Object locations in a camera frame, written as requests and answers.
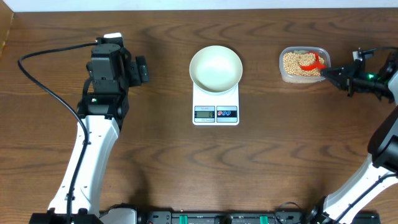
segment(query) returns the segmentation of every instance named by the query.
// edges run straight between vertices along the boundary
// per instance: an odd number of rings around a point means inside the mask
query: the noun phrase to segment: container of chickpeas
[[[319,47],[288,47],[282,51],[279,57],[279,69],[282,79],[290,83],[315,83],[324,80],[318,68],[305,71],[301,66],[309,66],[315,62],[316,52],[319,62],[330,67],[330,56],[328,52]]]

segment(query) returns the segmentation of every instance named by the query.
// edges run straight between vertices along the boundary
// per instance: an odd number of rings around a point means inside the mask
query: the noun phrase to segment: red object
[[[313,69],[319,69],[319,70],[321,70],[321,69],[323,69],[323,68],[326,68],[326,66],[324,66],[324,65],[322,65],[320,62],[319,62],[319,55],[318,55],[318,53],[316,53],[316,52],[310,52],[311,54],[315,54],[315,62],[312,64],[312,65],[309,65],[309,66],[303,66],[303,65],[300,65],[300,67],[301,67],[301,69],[302,70],[304,70],[304,71],[311,71],[311,70],[313,70]]]

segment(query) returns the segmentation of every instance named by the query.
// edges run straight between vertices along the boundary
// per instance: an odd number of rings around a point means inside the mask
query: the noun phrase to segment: green connector
[[[268,216],[265,216],[265,215],[260,216],[260,224],[268,224]]]
[[[180,215],[180,224],[188,224],[188,215]]]

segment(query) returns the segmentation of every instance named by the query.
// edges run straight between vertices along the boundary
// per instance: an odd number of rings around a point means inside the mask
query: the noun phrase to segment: clear plastic container
[[[329,68],[330,65],[330,56],[328,52],[322,48],[319,47],[288,47],[285,50],[282,51],[282,53],[279,56],[279,70],[280,73],[282,74],[282,79],[285,82],[290,82],[290,83],[315,83],[315,82],[320,82],[324,80],[324,77],[304,77],[300,75],[290,75],[285,71],[284,68],[284,55],[286,53],[294,52],[295,50],[307,50],[309,52],[316,52],[318,55],[325,59],[326,66]]]

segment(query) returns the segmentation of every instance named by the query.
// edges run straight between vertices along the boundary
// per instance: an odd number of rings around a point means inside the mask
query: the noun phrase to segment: brown wood surface
[[[351,52],[398,45],[398,9],[68,12],[16,14],[0,59],[0,223],[45,212],[62,181],[76,121],[19,71],[31,52],[122,32],[145,55],[150,84],[131,88],[130,111],[106,169],[101,209],[121,202],[179,210],[309,207],[362,164],[369,138],[394,108],[373,95],[347,98],[328,82],[282,81],[289,46],[326,49],[333,65]],[[192,124],[188,66],[208,45],[234,49],[244,65],[237,127]],[[28,59],[25,66],[75,106],[90,48]],[[379,68],[385,57],[370,65]],[[398,187],[368,210],[397,223]]]

